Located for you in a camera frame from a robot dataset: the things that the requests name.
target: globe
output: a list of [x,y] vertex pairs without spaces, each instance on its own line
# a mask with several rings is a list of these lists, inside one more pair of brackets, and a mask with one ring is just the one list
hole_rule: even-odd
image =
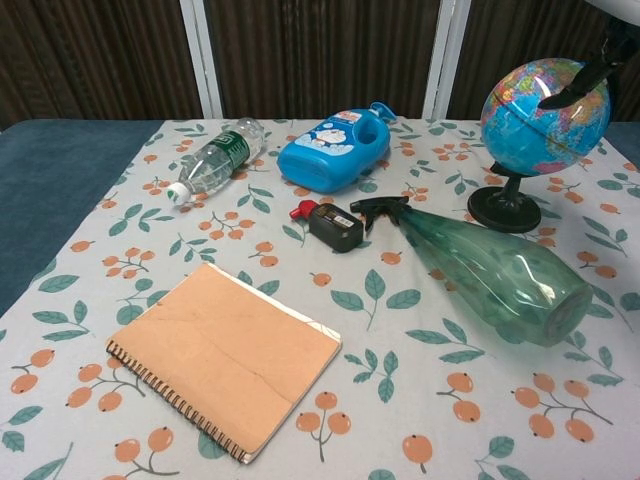
[[523,176],[554,173],[598,144],[611,115],[606,82],[569,107],[538,108],[569,85],[582,66],[565,58],[536,60],[494,87],[482,109],[482,138],[500,166]]

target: globe base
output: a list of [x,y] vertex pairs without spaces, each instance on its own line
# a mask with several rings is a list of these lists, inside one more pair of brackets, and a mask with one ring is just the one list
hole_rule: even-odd
[[520,183],[520,179],[510,178],[504,188],[484,187],[471,194],[467,209],[479,223],[499,232],[525,233],[538,226],[542,215],[540,208],[531,198],[514,191],[511,182]]

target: blue plastic jug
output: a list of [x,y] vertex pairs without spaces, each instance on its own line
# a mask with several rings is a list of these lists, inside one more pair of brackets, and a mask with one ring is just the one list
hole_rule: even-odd
[[369,110],[336,113],[282,149],[278,167],[293,183],[320,193],[335,192],[384,156],[391,138],[385,121],[395,119],[380,102]]

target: dark brown curtain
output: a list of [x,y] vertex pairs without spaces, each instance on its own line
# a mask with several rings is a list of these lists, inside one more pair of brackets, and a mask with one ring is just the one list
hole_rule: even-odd
[[208,0],[225,116],[419,117],[439,0]]
[[201,116],[179,0],[0,0],[0,127]]
[[[584,0],[473,0],[447,116],[480,118],[494,85],[523,63],[589,60],[608,18]],[[614,120],[640,120],[640,55],[620,71]]]

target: notebook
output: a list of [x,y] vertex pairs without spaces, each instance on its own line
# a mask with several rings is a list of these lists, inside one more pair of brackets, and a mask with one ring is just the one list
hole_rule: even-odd
[[249,463],[340,350],[340,335],[203,264],[107,351]]

